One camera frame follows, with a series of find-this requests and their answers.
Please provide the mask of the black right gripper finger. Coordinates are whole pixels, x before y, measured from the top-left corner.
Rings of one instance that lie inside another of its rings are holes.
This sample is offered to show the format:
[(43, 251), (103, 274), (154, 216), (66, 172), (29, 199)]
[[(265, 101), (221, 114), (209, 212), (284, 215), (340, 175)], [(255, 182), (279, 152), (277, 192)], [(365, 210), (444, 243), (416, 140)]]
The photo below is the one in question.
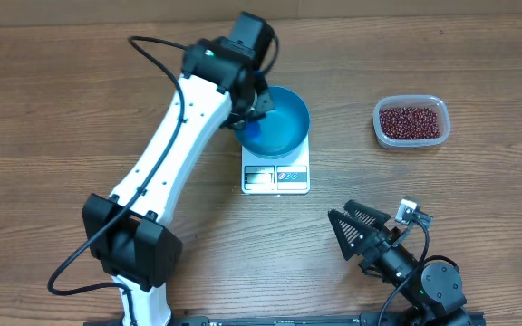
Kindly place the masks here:
[(378, 226), (368, 226), (337, 210), (329, 211), (328, 218), (346, 261), (379, 243)]
[(368, 206), (357, 203), (353, 200), (348, 201), (343, 209), (349, 216), (368, 226), (384, 226), (391, 218), (390, 215)]

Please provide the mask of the red adzuki beans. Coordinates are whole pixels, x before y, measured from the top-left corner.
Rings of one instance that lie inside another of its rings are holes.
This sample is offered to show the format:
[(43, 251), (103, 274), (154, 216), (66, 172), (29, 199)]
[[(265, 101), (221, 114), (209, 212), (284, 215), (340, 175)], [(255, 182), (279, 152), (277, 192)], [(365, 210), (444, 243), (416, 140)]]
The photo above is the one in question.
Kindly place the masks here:
[(441, 136), (438, 114), (425, 107), (395, 107), (379, 113), (382, 132), (390, 139), (437, 139)]

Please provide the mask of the blue plastic measuring scoop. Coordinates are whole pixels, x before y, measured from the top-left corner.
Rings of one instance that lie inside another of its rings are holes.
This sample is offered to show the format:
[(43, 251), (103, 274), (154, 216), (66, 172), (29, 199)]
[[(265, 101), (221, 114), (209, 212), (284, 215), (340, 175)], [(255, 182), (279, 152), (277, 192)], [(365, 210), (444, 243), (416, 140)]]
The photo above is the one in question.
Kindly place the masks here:
[(252, 144), (260, 143), (261, 125), (258, 120), (250, 121), (246, 125), (246, 140)]

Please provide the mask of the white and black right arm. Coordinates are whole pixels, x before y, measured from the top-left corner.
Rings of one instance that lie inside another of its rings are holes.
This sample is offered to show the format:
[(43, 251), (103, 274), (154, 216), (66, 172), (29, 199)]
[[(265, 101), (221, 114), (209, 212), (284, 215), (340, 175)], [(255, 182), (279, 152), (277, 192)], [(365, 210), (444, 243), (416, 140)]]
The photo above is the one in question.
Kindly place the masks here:
[(479, 325), (465, 309), (458, 265), (443, 255), (429, 256), (433, 217), (404, 197), (390, 229), (391, 216), (350, 200), (328, 219), (345, 260), (360, 256), (362, 273), (394, 287), (380, 311), (363, 313), (363, 325)]

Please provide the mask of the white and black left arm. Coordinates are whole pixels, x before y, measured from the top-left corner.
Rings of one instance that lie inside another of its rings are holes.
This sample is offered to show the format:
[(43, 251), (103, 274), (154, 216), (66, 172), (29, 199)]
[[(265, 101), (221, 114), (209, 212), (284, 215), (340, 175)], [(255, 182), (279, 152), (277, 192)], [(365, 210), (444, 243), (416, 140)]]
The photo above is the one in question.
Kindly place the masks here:
[(166, 281), (182, 243), (167, 225), (213, 134), (243, 129), (274, 109), (261, 64), (277, 43), (264, 19), (243, 12), (228, 37), (185, 47), (172, 102), (140, 159), (108, 197), (88, 197), (87, 247), (121, 293), (124, 314), (114, 324), (172, 323)]

